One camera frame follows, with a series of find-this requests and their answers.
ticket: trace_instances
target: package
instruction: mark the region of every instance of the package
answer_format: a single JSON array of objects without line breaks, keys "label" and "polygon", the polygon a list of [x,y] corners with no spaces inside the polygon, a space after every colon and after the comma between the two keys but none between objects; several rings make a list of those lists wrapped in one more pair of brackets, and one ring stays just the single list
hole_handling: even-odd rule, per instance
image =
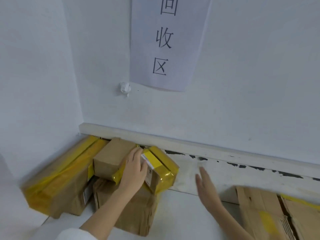
[{"label": "package", "polygon": [[[96,181],[93,186],[93,193],[97,210],[106,203],[117,188],[118,185],[115,182],[102,178]],[[139,236],[147,236],[157,205],[158,195],[152,194],[150,189],[143,184],[122,211],[115,227]]]},{"label": "package", "polygon": [[73,199],[73,201],[68,204],[64,210],[64,212],[81,216],[82,212],[87,206],[89,199],[94,194],[94,183],[97,181],[97,177],[93,176],[88,185]]},{"label": "package", "polygon": [[245,229],[257,240],[320,239],[320,206],[256,188],[237,187]]},{"label": "package", "polygon": [[137,145],[121,138],[112,140],[94,157],[94,174],[103,179],[113,180],[112,176],[122,165],[122,160]]},{"label": "package", "polygon": [[167,190],[174,185],[179,166],[161,149],[156,146],[144,149],[141,162],[143,160],[146,160],[148,164],[145,182],[154,194]]},{"label": "package", "polygon": [[107,143],[88,136],[28,180],[21,189],[29,207],[53,218],[60,217],[94,175],[93,157]]}]

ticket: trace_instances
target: white sleeve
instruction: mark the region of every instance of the white sleeve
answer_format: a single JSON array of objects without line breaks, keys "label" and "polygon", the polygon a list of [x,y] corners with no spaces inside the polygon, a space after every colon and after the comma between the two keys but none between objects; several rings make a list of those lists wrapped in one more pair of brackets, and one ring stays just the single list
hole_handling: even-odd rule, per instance
[{"label": "white sleeve", "polygon": [[69,228],[62,231],[56,240],[97,240],[89,232],[78,229],[78,228]]}]

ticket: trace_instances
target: paper sign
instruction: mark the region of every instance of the paper sign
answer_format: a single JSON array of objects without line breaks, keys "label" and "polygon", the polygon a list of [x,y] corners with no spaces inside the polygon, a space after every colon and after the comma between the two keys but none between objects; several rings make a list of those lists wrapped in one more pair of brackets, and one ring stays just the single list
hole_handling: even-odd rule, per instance
[{"label": "paper sign", "polygon": [[210,5],[211,0],[132,0],[130,81],[185,91]]}]

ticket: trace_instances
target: white floor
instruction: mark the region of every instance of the white floor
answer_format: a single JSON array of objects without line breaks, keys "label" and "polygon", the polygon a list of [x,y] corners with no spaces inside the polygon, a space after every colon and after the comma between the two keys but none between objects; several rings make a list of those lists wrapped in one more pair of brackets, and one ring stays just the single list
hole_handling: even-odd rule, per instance
[{"label": "white floor", "polygon": [[[224,203],[224,206],[238,222],[241,222],[238,205]],[[62,230],[80,227],[93,211],[94,203],[91,201],[80,217],[64,213],[60,219],[49,218],[31,240],[54,240]],[[227,238],[197,196],[167,190],[161,196],[149,235],[144,238],[114,228],[108,240],[119,239],[224,240]]]}]

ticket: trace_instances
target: person's right hand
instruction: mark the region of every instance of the person's right hand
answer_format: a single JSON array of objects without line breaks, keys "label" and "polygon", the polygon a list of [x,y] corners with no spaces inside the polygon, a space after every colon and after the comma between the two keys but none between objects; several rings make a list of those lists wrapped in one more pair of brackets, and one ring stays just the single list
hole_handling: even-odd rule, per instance
[{"label": "person's right hand", "polygon": [[222,206],[222,203],[207,171],[203,167],[200,167],[199,170],[201,177],[199,174],[195,175],[198,195],[207,211],[212,214],[215,209]]},{"label": "person's right hand", "polygon": [[119,190],[124,191],[130,198],[141,188],[146,179],[148,165],[144,161],[140,164],[142,149],[134,148],[126,157],[126,165],[123,171]]}]

